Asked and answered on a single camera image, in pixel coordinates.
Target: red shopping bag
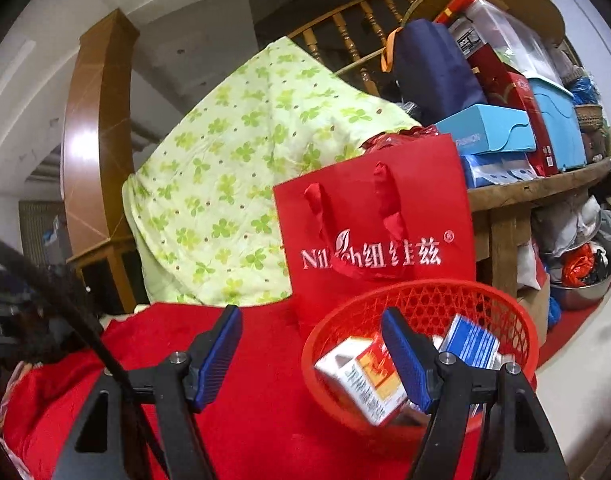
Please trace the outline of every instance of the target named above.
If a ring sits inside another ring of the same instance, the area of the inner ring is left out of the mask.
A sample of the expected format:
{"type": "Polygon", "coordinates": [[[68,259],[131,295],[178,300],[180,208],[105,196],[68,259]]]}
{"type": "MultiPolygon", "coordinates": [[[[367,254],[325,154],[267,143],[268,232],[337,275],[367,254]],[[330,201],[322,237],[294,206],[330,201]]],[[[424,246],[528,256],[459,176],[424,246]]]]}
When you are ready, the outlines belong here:
{"type": "Polygon", "coordinates": [[[340,162],[274,188],[303,336],[379,286],[476,279],[474,233],[449,135],[340,162]]]}

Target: wooden railing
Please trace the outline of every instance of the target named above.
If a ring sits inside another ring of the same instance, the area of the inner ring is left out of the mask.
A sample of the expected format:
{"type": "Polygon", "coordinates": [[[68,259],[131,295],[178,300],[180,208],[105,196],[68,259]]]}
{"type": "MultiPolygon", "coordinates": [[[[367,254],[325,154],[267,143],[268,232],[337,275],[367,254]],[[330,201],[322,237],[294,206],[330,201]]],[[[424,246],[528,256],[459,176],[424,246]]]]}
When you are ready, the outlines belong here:
{"type": "MultiPolygon", "coordinates": [[[[403,15],[405,14],[405,10],[407,9],[401,9],[400,3],[397,7],[395,0],[381,1],[385,4],[385,7],[392,14],[396,23],[400,23],[403,19],[403,15]]],[[[410,5],[414,0],[405,1],[408,5],[410,5]]],[[[293,31],[288,36],[294,40],[297,40],[299,37],[301,37],[314,59],[327,66],[327,63],[325,62],[325,59],[322,56],[315,30],[327,25],[327,23],[329,23],[329,20],[332,20],[336,30],[338,31],[341,36],[341,39],[343,40],[343,43],[349,55],[349,59],[351,59],[351,63],[343,66],[339,70],[336,70],[336,74],[342,75],[351,72],[352,70],[359,70],[359,75],[365,90],[372,95],[379,95],[377,84],[373,80],[373,76],[370,74],[370,71],[365,67],[365,63],[378,56],[381,52],[381,49],[373,50],[368,53],[361,53],[359,51],[359,48],[357,47],[357,44],[352,39],[348,28],[348,23],[346,22],[346,18],[344,17],[344,13],[347,14],[348,12],[357,11],[361,12],[363,14],[364,20],[366,20],[366,22],[369,24],[369,27],[371,28],[375,37],[378,39],[378,42],[381,44],[381,47],[383,47],[385,46],[388,34],[390,34],[394,27],[381,26],[375,15],[376,13],[373,10],[374,4],[375,0],[353,0],[348,4],[337,7],[336,9],[325,13],[319,18],[316,18],[315,20],[306,23],[305,25],[303,25],[303,27],[297,28],[297,30],[293,31]]]]}

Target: basket rim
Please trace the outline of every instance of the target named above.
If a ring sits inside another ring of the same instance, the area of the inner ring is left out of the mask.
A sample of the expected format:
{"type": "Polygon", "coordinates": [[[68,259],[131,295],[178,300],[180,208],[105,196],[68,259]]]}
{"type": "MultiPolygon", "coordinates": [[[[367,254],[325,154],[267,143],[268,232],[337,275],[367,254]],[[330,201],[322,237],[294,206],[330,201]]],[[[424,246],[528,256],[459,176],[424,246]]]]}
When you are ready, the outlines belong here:
{"type": "MultiPolygon", "coordinates": [[[[492,297],[497,297],[499,300],[506,302],[507,304],[511,304],[514,309],[519,314],[521,321],[525,325],[525,331],[527,332],[527,343],[528,343],[528,354],[527,361],[522,366],[523,373],[527,378],[528,382],[531,382],[534,378],[535,371],[537,370],[538,356],[539,356],[539,344],[537,337],[537,327],[532,321],[532,318],[527,313],[527,310],[523,308],[519,304],[519,302],[512,298],[509,294],[494,288],[493,286],[486,285],[484,283],[479,282],[471,282],[468,280],[454,280],[449,278],[444,279],[427,279],[427,280],[408,280],[406,282],[394,283],[392,285],[383,286],[380,288],[375,288],[365,294],[361,294],[344,302],[341,306],[336,307],[332,310],[327,316],[325,316],[321,321],[317,323],[314,329],[310,332],[307,340],[305,341],[305,345],[303,346],[303,351],[301,353],[301,372],[303,374],[303,380],[308,391],[314,397],[314,400],[317,404],[328,413],[332,418],[341,423],[342,425],[350,428],[351,430],[356,431],[357,433],[369,435],[369,436],[383,436],[384,434],[390,433],[393,436],[396,435],[399,438],[405,438],[407,440],[411,439],[422,439],[423,435],[426,433],[426,428],[423,426],[372,426],[367,420],[363,419],[360,416],[355,415],[354,413],[348,412],[346,410],[329,410],[327,406],[330,404],[336,405],[335,400],[330,396],[328,391],[323,387],[321,381],[317,376],[317,372],[314,369],[314,344],[317,340],[317,337],[323,330],[323,328],[329,323],[330,319],[335,317],[339,312],[343,309],[347,308],[349,304],[352,304],[357,301],[364,301],[373,296],[380,296],[384,293],[387,293],[390,290],[396,290],[399,288],[404,288],[406,286],[425,286],[425,285],[445,285],[445,286],[471,286],[472,288],[477,288],[481,292],[488,294],[492,297]]],[[[479,413],[471,417],[467,423],[467,433],[471,431],[476,431],[480,428],[483,420],[483,416],[479,413]]]]}

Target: navy blue fabric bag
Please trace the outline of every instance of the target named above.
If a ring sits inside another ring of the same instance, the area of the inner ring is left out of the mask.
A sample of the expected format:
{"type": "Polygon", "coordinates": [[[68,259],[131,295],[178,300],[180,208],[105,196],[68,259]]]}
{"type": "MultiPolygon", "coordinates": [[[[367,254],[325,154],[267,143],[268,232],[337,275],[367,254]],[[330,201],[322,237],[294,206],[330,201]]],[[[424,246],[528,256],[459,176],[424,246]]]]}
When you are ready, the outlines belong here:
{"type": "Polygon", "coordinates": [[[393,58],[403,101],[419,105],[424,126],[488,103],[445,25],[428,20],[408,23],[396,35],[393,58]]]}

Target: white leaf logo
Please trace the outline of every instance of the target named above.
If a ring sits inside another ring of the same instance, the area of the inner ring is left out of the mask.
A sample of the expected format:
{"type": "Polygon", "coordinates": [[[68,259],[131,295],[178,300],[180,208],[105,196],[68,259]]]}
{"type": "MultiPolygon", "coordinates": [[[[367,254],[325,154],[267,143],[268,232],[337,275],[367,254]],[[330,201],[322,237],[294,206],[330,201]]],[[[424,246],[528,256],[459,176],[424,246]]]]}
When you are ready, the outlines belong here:
{"type": "Polygon", "coordinates": [[[337,236],[337,254],[344,253],[349,246],[349,229],[345,229],[337,236]]]}

